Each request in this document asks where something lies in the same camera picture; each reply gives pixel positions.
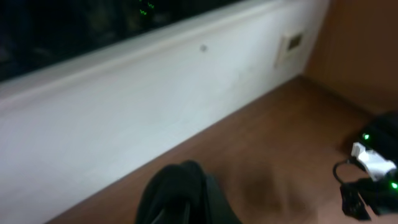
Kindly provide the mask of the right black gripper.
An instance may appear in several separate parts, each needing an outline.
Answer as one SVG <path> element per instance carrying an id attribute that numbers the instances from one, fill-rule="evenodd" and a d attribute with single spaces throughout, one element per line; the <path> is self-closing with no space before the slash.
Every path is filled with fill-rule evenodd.
<path id="1" fill-rule="evenodd" d="M 361 143 L 367 150 L 378 152 L 397 166 L 397 112 L 389 111 L 375 117 L 360 130 L 354 142 Z M 354 165 L 367 173 L 351 155 L 338 164 Z M 338 182 L 342 211 L 347 217 L 358 221 L 370 221 L 371 217 L 366 211 L 367 206 L 377 216 L 397 213 L 397 168 L 378 181 L 373 181 L 368 175 L 367 178 L 354 182 L 345 182 L 341 179 Z"/>

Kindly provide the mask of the black nike t-shirt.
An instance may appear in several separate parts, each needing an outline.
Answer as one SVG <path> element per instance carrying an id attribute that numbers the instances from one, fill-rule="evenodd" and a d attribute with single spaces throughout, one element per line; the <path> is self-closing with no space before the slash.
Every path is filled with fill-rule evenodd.
<path id="1" fill-rule="evenodd" d="M 241 224 L 216 179 L 199 163 L 167 165 L 146 185 L 135 224 Z"/>

